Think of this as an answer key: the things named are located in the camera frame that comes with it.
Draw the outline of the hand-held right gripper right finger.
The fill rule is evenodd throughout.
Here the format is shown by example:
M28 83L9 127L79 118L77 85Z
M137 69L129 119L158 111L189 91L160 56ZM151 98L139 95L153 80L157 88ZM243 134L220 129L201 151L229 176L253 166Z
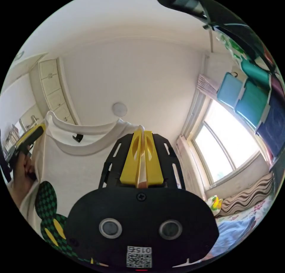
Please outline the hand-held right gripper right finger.
M159 163L157 150L151 131L144 132L145 143L145 168L148 186L162 186L164 179Z

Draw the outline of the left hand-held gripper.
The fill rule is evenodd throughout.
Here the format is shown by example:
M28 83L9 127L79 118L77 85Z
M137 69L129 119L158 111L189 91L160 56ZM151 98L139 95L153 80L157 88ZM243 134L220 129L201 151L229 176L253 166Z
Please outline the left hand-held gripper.
M6 182L12 181L11 174L14 164L17 161L19 150L23 147L33 145L33 143L43 135L45 129L45 124L36 125L24 133L8 150L1 146L0 166Z

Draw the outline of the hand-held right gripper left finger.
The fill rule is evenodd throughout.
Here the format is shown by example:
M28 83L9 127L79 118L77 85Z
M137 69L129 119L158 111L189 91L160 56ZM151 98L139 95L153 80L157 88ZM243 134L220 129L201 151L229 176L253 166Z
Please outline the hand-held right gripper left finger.
M140 163L142 152L142 131L133 133L129 151L120 176L120 182L128 186L137 186L140 176Z

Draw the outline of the person's left hand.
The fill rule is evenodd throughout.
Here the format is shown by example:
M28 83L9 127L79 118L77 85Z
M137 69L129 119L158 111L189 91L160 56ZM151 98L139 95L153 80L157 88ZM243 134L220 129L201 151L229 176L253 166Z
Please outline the person's left hand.
M29 176L32 173L34 173L34 164L31 158L20 152L13 169L14 189L17 192L27 193L30 190L34 183Z

